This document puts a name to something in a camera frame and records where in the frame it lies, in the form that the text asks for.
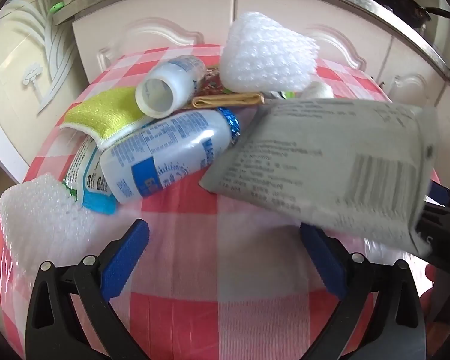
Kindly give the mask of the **grey foil pouch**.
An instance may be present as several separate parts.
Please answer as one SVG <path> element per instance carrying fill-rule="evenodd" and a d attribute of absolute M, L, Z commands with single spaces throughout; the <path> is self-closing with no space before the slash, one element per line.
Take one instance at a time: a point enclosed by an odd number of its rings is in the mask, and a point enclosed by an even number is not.
<path fill-rule="evenodd" d="M 358 99 L 262 106 L 201 179 L 215 194 L 419 257 L 438 142 L 434 107 Z"/>

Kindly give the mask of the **white foam net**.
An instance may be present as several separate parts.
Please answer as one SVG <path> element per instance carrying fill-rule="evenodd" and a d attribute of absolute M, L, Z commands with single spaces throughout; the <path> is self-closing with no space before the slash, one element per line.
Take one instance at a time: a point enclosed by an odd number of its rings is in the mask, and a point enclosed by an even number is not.
<path fill-rule="evenodd" d="M 27 275 L 45 261 L 77 263 L 97 232 L 94 213 L 49 173 L 4 191 L 0 220 L 12 260 Z"/>
<path fill-rule="evenodd" d="M 240 15 L 219 61 L 221 82 L 234 93 L 301 92 L 316 73 L 320 47 L 259 12 Z"/>

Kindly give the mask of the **green white candy wrapper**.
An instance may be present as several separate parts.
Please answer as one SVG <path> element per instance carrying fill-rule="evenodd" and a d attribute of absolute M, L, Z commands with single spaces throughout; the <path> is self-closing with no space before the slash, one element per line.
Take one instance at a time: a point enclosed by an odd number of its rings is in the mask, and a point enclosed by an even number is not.
<path fill-rule="evenodd" d="M 275 100 L 289 100 L 294 98 L 300 98 L 301 92 L 295 93 L 293 91 L 269 91 L 262 92 L 262 96 L 267 99 Z"/>

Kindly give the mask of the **yellow green sponge cloth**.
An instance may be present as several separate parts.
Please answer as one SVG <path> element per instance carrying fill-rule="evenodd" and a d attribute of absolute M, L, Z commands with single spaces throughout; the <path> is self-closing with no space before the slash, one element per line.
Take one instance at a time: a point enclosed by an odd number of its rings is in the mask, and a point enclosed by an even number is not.
<path fill-rule="evenodd" d="M 135 87 L 111 88 L 65 113 L 61 128 L 90 136 L 103 152 L 128 135 L 150 125 L 153 118 L 136 103 Z"/>

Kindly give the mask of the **large white blue bottle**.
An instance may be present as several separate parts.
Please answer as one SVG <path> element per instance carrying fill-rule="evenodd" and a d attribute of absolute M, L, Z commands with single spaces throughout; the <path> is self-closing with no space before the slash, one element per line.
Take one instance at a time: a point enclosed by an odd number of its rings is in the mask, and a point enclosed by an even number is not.
<path fill-rule="evenodd" d="M 183 111 L 142 128 L 100 156 L 105 181 L 126 204 L 208 167 L 241 135 L 227 108 Z"/>

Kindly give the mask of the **small white bottle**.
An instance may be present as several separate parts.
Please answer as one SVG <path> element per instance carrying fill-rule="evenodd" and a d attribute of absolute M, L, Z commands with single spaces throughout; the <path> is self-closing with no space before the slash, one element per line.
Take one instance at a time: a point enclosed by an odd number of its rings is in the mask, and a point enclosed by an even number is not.
<path fill-rule="evenodd" d="M 163 119 L 195 97 L 206 78 L 206 66 L 193 55 L 156 65 L 136 87 L 136 104 L 153 119 Z"/>

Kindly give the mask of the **red snack packet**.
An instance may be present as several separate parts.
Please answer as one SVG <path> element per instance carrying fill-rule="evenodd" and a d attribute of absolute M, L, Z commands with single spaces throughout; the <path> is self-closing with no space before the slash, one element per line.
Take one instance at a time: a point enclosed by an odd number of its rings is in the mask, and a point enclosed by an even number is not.
<path fill-rule="evenodd" d="M 220 79 L 218 66 L 208 67 L 201 88 L 197 96 L 211 96 L 220 94 L 231 94 L 232 92 L 225 88 Z"/>

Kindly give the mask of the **white kitchen cabinet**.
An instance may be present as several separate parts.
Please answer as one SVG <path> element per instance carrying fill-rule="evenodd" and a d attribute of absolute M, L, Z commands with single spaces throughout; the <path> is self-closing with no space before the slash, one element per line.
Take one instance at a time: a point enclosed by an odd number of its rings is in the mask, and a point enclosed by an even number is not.
<path fill-rule="evenodd" d="M 247 41 L 308 37 L 319 57 L 373 78 L 394 102 L 437 105 L 450 79 L 375 19 L 323 0 L 120 0 L 72 24 L 82 66 L 96 79 L 123 55 L 158 47 L 216 44 L 242 51 Z"/>

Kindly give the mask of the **green blue wipes packet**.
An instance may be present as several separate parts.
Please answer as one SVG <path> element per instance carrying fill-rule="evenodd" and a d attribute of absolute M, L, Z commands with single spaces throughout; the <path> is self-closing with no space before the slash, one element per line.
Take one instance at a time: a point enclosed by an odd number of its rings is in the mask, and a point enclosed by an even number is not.
<path fill-rule="evenodd" d="M 118 201 L 105 180 L 100 158 L 96 142 L 87 136 L 74 155 L 62 183 L 81 206 L 99 214 L 112 215 Z"/>

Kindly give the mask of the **black frying pan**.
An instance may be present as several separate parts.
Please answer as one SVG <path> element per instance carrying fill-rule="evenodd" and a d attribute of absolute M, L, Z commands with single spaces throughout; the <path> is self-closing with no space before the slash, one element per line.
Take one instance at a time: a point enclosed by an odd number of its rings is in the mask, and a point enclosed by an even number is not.
<path fill-rule="evenodd" d="M 438 7 L 422 7 L 415 0 L 373 0 L 385 8 L 390 8 L 394 15 L 414 29 L 420 28 L 431 20 L 430 15 L 441 16 L 450 20 L 450 12 Z"/>

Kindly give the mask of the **tan folded paper packet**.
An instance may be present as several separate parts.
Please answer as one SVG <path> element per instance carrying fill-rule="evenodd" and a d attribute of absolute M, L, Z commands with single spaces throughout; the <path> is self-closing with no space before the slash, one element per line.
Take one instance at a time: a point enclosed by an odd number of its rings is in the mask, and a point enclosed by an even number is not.
<path fill-rule="evenodd" d="M 219 107 L 254 107 L 262 105 L 265 98 L 260 93 L 219 94 L 195 97 L 189 107 L 192 109 L 214 109 Z"/>

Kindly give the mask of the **green clip on counter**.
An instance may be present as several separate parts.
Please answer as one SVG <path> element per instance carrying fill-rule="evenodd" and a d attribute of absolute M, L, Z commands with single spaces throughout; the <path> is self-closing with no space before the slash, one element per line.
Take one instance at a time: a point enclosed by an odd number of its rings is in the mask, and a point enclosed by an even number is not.
<path fill-rule="evenodd" d="M 55 14 L 59 10 L 61 10 L 64 6 L 65 6 L 64 2 L 57 2 L 57 3 L 55 3 L 54 5 L 51 6 L 51 8 L 49 9 L 49 12 L 51 14 Z"/>

